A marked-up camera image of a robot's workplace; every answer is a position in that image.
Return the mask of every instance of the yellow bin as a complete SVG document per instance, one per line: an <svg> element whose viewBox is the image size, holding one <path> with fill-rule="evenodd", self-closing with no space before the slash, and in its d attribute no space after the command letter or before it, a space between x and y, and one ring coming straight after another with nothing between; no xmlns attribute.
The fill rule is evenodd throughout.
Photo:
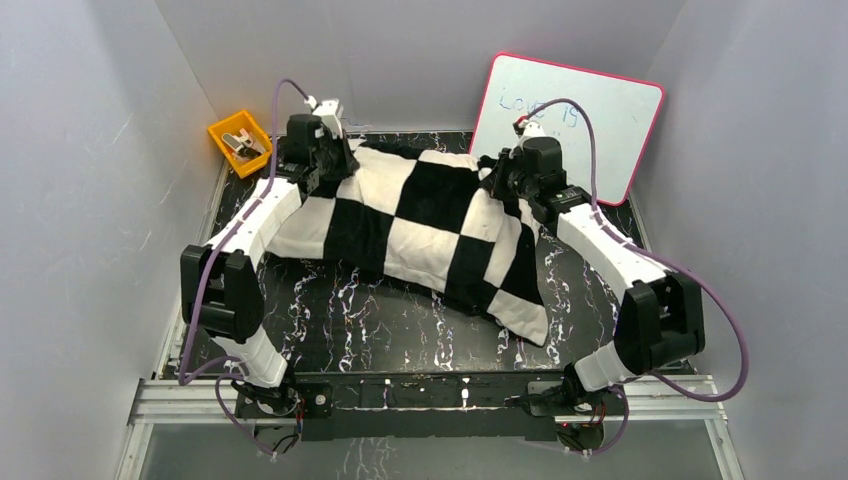
<svg viewBox="0 0 848 480"><path fill-rule="evenodd" d="M242 128L247 130L247 133L249 133L254 140L259 142L259 144L265 149L265 153L247 162L243 162L237 155L233 155L233 149L221 140L221 136L225 133L238 136L239 130ZM230 166L233 167L233 170L235 170L239 178L244 178L261 169L268 164L268 160L271 158L271 140L268 138L268 134L259 128L256 120L247 113L247 110L242 110L228 118L225 118L224 120L210 126L206 130L209 132L209 135L212 135L212 139L215 140L215 144L218 145L218 148L220 148L224 153L224 156L227 157L227 161L230 162Z"/></svg>

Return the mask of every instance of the black and white checkered towel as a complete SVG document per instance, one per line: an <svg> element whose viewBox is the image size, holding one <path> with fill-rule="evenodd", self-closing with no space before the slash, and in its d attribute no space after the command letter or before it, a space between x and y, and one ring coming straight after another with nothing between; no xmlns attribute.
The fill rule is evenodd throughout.
<svg viewBox="0 0 848 480"><path fill-rule="evenodd" d="M527 202L493 200L479 187L488 159L389 143L363 143L354 155L359 170L321 182L283 224L271 253L346 260L417 283L545 342L539 225Z"/></svg>

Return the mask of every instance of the marble tabletop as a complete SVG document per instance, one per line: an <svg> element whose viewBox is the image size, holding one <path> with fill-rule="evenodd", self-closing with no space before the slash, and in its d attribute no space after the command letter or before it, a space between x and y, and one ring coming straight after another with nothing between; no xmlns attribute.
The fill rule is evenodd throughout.
<svg viewBox="0 0 848 480"><path fill-rule="evenodd" d="M461 132L365 137L455 153L467 152L471 141L471 133ZM213 234L242 207L255 182L256 177L242 180L230 172ZM603 210L642 244L629 201ZM270 254L258 271L266 297L264 325L301 373L558 370L612 339L618 302L580 255L547 232L539 238L536 259L550 322L543 347L489 318L446 306L429 289L344 262ZM189 371L223 354L201 329ZM166 378L172 375L173 368L165 372Z"/></svg>

